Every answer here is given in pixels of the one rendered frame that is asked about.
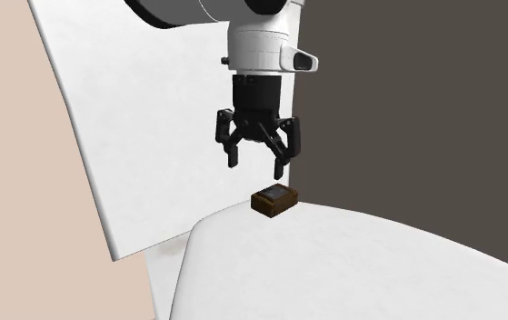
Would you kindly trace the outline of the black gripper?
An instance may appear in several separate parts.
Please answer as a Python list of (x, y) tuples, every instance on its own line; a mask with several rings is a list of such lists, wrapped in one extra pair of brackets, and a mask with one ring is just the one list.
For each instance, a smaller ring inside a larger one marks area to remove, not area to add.
[[(217, 112), (215, 141), (223, 145), (230, 168), (238, 164), (238, 143), (242, 138), (264, 142), (274, 154), (274, 180), (284, 175), (284, 167), (301, 152), (300, 119), (279, 119), (281, 76), (233, 75), (233, 106)], [(236, 128), (230, 132), (234, 121)], [(287, 144), (278, 135), (281, 129)]]

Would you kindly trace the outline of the white toilet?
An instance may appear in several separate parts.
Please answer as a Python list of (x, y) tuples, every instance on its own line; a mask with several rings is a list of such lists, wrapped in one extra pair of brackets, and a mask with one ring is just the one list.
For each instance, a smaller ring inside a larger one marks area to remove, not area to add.
[(269, 218), (263, 143), (230, 169), (226, 22), (152, 27), (124, 0), (28, 0), (113, 260), (143, 252), (156, 320), (508, 320), (508, 264), (388, 219)]

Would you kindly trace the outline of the small brown box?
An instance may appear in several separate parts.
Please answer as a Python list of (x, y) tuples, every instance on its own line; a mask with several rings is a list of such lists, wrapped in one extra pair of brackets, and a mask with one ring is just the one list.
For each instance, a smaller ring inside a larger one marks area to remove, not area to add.
[(274, 184), (251, 195), (251, 208), (273, 218), (298, 203), (298, 192), (293, 188)]

